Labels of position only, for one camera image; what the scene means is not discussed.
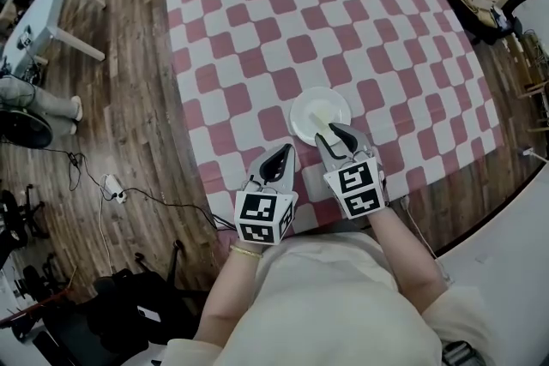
person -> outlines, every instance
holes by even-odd
[[[357,232],[294,237],[264,255],[237,242],[196,336],[170,340],[162,366],[496,364],[478,291],[449,288],[390,207],[369,220],[377,242]],[[446,363],[454,345],[475,363]]]
[[[62,99],[12,75],[0,78],[0,106],[27,109],[43,117],[54,137],[74,135],[83,118],[79,96]]]

white table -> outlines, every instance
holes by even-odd
[[[92,2],[98,4],[102,9],[106,7],[105,2],[102,0],[92,0]],[[67,33],[57,25],[62,7],[63,0],[34,0],[21,18],[3,50],[3,57],[6,56],[13,75],[20,75],[31,62],[29,53],[33,56],[38,55],[50,39],[63,41],[96,60],[103,61],[105,59],[103,52]],[[31,27],[31,39],[33,41],[28,47],[28,51],[17,48],[17,41],[25,32],[27,26]]]

desk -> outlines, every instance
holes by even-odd
[[[92,2],[98,4],[101,8],[106,6],[102,0],[92,0]],[[52,38],[63,41],[67,45],[97,60],[102,61],[105,59],[103,52],[98,51],[57,26],[62,6],[63,0],[34,0],[33,4],[21,18],[3,50],[3,56],[6,56],[14,75],[20,75],[31,62],[25,49],[17,49],[17,40],[27,26],[30,26],[32,31],[33,43],[28,48],[28,51],[32,55],[38,55],[49,39]]]
[[[380,153],[394,200],[495,149],[502,134],[479,61],[446,0],[166,0],[173,67],[212,212],[263,151],[298,155],[293,231],[342,218],[316,148],[287,123],[331,87]]]

wooden floor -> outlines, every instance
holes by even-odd
[[[170,64],[165,0],[106,0],[100,10],[86,0],[67,0],[61,27],[106,54],[98,63],[52,42],[45,88],[61,97],[78,94],[85,118],[78,134],[51,147],[83,152],[99,179],[116,174],[124,187],[145,189],[158,198],[205,206]],[[515,148],[545,152],[543,135],[528,135],[537,118],[529,100],[516,99],[516,72],[498,44],[476,48],[504,127],[505,146],[441,182],[411,195],[411,210],[434,249],[449,243],[504,201],[538,166],[520,159]],[[51,239],[32,241],[17,252],[17,265],[41,264],[48,251],[70,274],[78,266],[75,299],[94,294],[92,282],[110,272],[99,231],[98,189],[85,175],[69,192],[67,158],[62,153],[2,145],[0,178],[18,196],[33,183],[46,207],[39,222]],[[213,257],[215,234],[192,208],[163,207],[137,193],[123,205],[103,203],[106,240],[116,270],[137,270],[133,254],[142,252],[165,273],[172,241],[185,246],[178,285],[209,288],[219,270]]]

gray pants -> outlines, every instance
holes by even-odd
[[[0,104],[26,108],[42,116],[55,137],[67,135],[78,115],[77,103],[53,96],[14,76],[0,78]]]

